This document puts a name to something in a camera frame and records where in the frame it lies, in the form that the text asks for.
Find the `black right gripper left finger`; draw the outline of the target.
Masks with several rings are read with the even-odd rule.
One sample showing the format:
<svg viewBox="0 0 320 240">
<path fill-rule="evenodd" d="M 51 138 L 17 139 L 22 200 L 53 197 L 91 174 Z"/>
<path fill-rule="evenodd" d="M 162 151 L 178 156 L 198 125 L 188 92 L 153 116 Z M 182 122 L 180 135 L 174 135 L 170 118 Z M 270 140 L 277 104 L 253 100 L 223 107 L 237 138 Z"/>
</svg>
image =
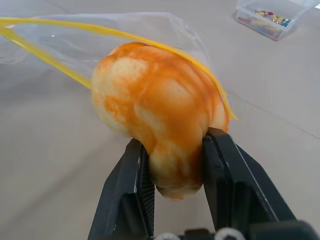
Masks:
<svg viewBox="0 0 320 240">
<path fill-rule="evenodd" d="M 148 155 L 131 139 L 104 183 L 88 239 L 151 240 L 154 225 L 155 186 Z"/>
</svg>

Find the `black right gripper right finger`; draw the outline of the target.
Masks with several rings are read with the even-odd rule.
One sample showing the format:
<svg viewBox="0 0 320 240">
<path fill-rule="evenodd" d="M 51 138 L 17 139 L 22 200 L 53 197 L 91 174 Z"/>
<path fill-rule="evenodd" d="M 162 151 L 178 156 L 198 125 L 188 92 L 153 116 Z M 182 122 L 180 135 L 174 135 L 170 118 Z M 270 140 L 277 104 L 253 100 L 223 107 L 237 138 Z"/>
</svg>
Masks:
<svg viewBox="0 0 320 240">
<path fill-rule="evenodd" d="M 202 139 L 203 185 L 214 228 L 296 220 L 263 167 L 221 129 Z"/>
</svg>

